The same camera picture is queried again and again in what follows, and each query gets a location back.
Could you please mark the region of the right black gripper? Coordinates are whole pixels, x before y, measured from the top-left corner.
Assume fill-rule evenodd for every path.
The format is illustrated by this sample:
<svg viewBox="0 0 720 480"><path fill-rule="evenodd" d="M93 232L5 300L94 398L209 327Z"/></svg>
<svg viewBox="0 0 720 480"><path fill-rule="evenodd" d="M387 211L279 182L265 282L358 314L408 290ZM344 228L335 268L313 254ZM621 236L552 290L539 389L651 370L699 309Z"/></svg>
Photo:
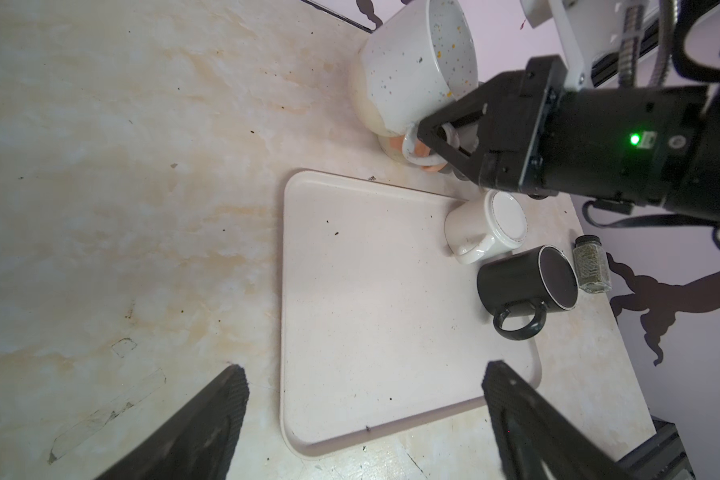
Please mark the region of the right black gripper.
<svg viewBox="0 0 720 480"><path fill-rule="evenodd" d="M446 164L459 180L525 195L551 195L543 185L539 143L559 99L567 68L558 55L531 58L523 70L496 75L416 124L429 149L425 164Z"/></svg>

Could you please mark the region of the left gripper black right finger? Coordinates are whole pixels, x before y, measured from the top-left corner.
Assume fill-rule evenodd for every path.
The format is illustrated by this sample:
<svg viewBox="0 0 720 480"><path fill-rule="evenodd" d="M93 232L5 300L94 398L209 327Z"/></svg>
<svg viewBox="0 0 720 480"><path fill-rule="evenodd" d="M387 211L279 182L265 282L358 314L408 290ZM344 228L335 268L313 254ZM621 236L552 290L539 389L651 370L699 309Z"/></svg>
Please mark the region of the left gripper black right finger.
<svg viewBox="0 0 720 480"><path fill-rule="evenodd" d="M487 364L482 389L507 479L630 477L505 362Z"/></svg>

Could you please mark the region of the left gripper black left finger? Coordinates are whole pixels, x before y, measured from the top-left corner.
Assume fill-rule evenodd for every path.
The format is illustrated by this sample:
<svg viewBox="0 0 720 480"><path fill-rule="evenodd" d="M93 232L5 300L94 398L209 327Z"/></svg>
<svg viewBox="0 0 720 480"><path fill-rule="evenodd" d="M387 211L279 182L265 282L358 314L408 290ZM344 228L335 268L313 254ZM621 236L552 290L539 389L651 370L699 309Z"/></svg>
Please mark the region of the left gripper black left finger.
<svg viewBox="0 0 720 480"><path fill-rule="evenodd" d="M101 479L224 479L249 400L245 370L230 365Z"/></svg>

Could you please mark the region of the cream mug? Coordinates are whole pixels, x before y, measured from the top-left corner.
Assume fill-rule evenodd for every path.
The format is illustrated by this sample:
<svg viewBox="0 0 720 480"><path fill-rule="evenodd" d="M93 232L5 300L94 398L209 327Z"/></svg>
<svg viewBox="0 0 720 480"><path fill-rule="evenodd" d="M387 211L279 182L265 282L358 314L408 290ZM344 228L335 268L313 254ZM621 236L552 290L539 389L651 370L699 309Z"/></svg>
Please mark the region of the cream mug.
<svg viewBox="0 0 720 480"><path fill-rule="evenodd" d="M457 1L412 1L371 34L353 58L349 98L377 136L404 136L411 163L416 124L478 87L478 64Z"/></svg>

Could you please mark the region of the peach orange mug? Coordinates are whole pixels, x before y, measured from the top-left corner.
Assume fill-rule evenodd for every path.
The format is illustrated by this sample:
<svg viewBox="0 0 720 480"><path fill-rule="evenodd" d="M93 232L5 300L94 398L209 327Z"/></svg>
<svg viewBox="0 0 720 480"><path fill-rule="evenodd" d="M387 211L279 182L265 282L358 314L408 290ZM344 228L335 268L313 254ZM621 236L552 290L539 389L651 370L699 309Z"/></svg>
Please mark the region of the peach orange mug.
<svg viewBox="0 0 720 480"><path fill-rule="evenodd" d="M404 144L405 137L377 137L378 143L382 151L393 161L404 164L406 166L415 166L425 172L435 173L444 170L447 167L447 163L440 160L437 164L420 165L419 163L411 163L403 154L402 147ZM413 158L425 158L432 156L431 149L424 145L421 141L415 142L413 150Z"/></svg>

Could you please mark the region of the black mug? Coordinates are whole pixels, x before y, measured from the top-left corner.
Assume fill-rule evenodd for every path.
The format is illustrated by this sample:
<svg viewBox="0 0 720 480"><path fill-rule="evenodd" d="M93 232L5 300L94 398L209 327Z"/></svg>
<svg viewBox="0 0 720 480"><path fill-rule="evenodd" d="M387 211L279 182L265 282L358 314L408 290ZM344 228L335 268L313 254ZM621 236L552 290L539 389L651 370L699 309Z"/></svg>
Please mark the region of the black mug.
<svg viewBox="0 0 720 480"><path fill-rule="evenodd" d="M578 302L574 268L552 245L481 266L476 287L497 333L513 341L533 338L549 315L571 311Z"/></svg>

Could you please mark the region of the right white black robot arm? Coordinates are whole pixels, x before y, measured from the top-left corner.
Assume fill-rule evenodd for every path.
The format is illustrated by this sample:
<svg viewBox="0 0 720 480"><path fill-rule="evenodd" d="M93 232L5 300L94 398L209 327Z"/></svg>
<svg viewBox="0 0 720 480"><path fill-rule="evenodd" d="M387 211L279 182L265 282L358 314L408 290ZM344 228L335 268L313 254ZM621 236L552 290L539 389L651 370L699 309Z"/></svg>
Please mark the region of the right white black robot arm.
<svg viewBox="0 0 720 480"><path fill-rule="evenodd" d="M686 41L711 1L659 5L658 55L635 83L642 1L526 1L553 21L562 55L500 73L418 123L417 138L478 186L568 193L622 226L720 227L720 68Z"/></svg>

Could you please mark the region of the white mug back right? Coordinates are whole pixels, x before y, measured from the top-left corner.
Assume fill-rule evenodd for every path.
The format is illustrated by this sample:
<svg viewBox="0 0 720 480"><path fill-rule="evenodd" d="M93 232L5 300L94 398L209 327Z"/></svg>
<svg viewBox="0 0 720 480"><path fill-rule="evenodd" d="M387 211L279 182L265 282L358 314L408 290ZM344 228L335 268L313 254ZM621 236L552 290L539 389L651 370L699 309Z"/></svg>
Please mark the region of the white mug back right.
<svg viewBox="0 0 720 480"><path fill-rule="evenodd" d="M506 192L491 190L451 211L444 235L462 265L476 263L520 248L528 233L526 214Z"/></svg>

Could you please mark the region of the glass spice jar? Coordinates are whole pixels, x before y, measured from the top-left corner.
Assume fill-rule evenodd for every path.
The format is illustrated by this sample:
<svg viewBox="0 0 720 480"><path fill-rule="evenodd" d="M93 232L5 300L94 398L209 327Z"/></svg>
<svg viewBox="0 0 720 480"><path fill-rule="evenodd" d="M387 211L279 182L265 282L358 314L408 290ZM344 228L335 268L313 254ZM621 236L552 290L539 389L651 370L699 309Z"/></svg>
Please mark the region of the glass spice jar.
<svg viewBox="0 0 720 480"><path fill-rule="evenodd" d="M578 286L589 294L611 290L610 270L601 240L595 235L581 235L574 241L574 267Z"/></svg>

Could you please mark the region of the translucent plastic tray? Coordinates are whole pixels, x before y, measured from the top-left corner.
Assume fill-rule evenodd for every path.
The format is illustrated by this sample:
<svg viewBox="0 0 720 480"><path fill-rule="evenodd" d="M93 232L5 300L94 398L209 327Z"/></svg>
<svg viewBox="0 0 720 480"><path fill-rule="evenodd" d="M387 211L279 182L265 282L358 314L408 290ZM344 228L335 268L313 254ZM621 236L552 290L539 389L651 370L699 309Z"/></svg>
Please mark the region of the translucent plastic tray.
<svg viewBox="0 0 720 480"><path fill-rule="evenodd" d="M452 197L317 171L284 188L280 426L321 457L485 404L486 365L538 386L533 341L502 338L476 265L447 251Z"/></svg>

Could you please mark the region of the black base frame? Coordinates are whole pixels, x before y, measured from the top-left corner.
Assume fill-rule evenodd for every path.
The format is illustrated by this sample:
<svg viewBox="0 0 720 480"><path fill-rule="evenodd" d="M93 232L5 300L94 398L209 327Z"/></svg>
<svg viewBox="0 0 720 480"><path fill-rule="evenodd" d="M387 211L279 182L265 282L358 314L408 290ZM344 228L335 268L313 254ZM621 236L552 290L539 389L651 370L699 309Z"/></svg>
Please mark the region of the black base frame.
<svg viewBox="0 0 720 480"><path fill-rule="evenodd" d="M622 457L617 464L633 479L696 480L674 423L652 417L656 433Z"/></svg>

